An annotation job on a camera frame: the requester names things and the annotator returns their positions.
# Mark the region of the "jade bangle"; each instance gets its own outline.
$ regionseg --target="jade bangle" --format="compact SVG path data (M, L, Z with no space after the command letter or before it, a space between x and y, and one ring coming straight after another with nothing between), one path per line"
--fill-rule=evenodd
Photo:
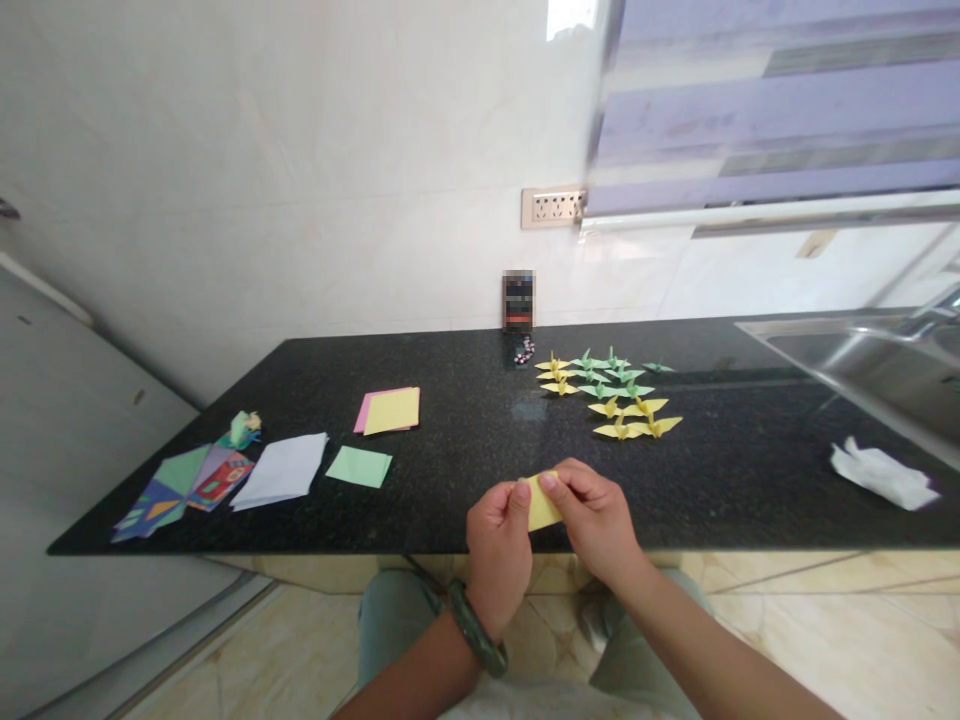
M459 578L450 583L450 612L463 633L463 639L467 641L483 669L490 673L491 677L503 677L507 672L507 649L503 643L500 643L499 647L493 644L467 600L465 587Z

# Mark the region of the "refrigerator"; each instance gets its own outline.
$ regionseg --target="refrigerator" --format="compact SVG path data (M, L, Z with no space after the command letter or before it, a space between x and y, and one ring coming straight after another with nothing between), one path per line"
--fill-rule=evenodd
M48 557L197 410L5 270L0 314L0 717L107 717L270 581L195 557Z

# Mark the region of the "sink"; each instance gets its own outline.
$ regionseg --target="sink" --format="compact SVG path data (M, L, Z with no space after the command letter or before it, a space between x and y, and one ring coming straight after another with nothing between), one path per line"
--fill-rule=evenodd
M899 338L901 315L737 323L838 394L960 470L960 328Z

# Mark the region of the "black granite countertop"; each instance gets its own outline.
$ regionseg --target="black granite countertop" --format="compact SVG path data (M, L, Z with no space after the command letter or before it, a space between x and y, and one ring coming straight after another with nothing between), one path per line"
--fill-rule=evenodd
M648 550L866 549L960 546L960 473L718 318L537 329L535 362L609 345L644 375L648 397L684 417L661 440L594 432L585 393L544 392L514 369L498 330L288 340L51 545L52 555L461 553L467 510L492 484L574 456L620 483ZM366 392L421 388L420 426L352 432ZM188 509L147 539L116 545L113 526L160 461L213 442L239 410L257 410L266 443L327 432L310 494L254 510ZM907 512L836 475L831 443L854 435L926 472L943 498ZM324 476L342 444L393 455L374 490ZM262 445L246 454L256 460ZM537 552L569 551L562 524L532 535Z

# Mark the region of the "shoe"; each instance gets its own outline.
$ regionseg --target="shoe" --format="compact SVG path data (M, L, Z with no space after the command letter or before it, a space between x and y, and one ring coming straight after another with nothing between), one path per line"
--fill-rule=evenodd
M587 642L598 653L603 654L610 641L610 630L603 619L603 606L606 598L591 600L580 610L578 624Z

